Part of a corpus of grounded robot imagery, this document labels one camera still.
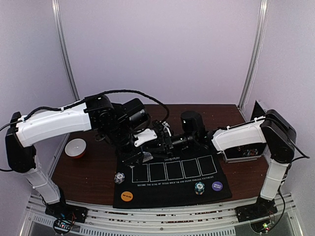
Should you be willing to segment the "mixed colour chip stack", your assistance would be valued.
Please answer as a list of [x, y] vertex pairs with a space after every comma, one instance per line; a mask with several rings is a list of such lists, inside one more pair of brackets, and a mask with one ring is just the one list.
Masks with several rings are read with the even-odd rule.
[[202, 182], [197, 182], [194, 186], [194, 191], [197, 195], [202, 195], [205, 191], [205, 184]]

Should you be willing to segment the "orange big blind button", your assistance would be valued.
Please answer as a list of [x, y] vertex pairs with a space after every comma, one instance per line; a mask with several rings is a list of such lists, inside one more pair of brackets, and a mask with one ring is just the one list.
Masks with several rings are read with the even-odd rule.
[[124, 191], [121, 193], [121, 199], [124, 202], [130, 202], [133, 199], [133, 194], [130, 191]]

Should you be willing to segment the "blue small blind button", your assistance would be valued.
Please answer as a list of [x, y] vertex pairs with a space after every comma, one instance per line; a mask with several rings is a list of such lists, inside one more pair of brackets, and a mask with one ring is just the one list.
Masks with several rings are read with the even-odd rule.
[[214, 181], [212, 183], [212, 189], [216, 192], [222, 191], [223, 184], [220, 181]]

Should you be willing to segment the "blue white chip stack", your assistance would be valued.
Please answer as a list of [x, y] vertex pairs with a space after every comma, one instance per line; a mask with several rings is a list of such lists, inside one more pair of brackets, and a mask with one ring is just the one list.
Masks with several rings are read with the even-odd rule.
[[121, 184], [121, 183], [124, 182], [124, 180], [125, 180], [125, 175], [124, 175], [124, 173], [116, 173], [116, 174], [115, 174], [114, 182], [115, 182], [116, 184]]

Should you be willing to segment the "grey playing card deck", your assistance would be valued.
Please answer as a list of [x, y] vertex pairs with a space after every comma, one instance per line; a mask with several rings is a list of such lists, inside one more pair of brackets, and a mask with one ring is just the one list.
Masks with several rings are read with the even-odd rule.
[[143, 162], [148, 162], [154, 158], [150, 152], [143, 152], [143, 154]]

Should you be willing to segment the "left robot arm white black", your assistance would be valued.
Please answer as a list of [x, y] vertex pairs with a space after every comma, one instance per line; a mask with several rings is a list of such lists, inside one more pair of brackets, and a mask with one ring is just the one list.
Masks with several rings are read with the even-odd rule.
[[65, 201], [63, 190], [42, 170], [35, 144], [63, 134], [95, 130], [106, 136], [125, 156], [126, 165], [142, 162], [141, 146], [157, 138], [154, 130], [137, 127], [149, 124], [149, 115], [139, 99], [113, 104], [105, 95], [94, 95], [61, 108], [40, 108], [27, 116], [13, 114], [5, 136], [10, 168], [21, 173], [46, 205], [46, 213], [68, 222], [85, 222], [88, 210]]

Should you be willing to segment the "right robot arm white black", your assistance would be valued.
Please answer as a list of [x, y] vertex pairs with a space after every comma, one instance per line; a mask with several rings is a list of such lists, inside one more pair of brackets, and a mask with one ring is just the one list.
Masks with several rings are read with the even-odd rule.
[[244, 222], [278, 211], [275, 197], [293, 162], [297, 134], [277, 111], [268, 110], [249, 122], [213, 131], [206, 131], [201, 114], [195, 111], [183, 112], [181, 122], [184, 134], [175, 136], [167, 122], [153, 121], [160, 153], [172, 154], [180, 146], [199, 144], [222, 152], [228, 159], [240, 159], [261, 156], [266, 148], [269, 149], [271, 162], [256, 202], [237, 207], [236, 213], [238, 221]]

